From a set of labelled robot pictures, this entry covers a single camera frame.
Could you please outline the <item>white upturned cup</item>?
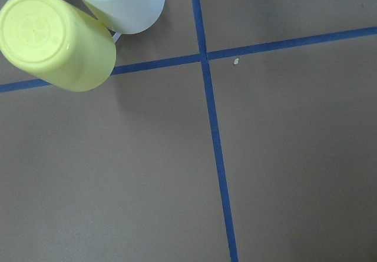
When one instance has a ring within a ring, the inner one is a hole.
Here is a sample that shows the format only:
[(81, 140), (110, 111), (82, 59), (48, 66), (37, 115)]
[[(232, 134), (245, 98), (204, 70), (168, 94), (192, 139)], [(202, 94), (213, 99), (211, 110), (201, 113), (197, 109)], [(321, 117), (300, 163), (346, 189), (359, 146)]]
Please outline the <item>white upturned cup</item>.
[(161, 15), (165, 0), (82, 0), (108, 29), (137, 34), (151, 27)]

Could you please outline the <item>yellow upturned cup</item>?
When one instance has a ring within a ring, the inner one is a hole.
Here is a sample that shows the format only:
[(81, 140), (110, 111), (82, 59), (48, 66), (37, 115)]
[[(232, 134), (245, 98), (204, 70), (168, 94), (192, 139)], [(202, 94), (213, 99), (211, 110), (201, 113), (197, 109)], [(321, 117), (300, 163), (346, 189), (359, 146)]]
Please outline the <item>yellow upturned cup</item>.
[(103, 84), (116, 60), (109, 30), (64, 0), (9, 0), (1, 9), (1, 52), (20, 70), (72, 92)]

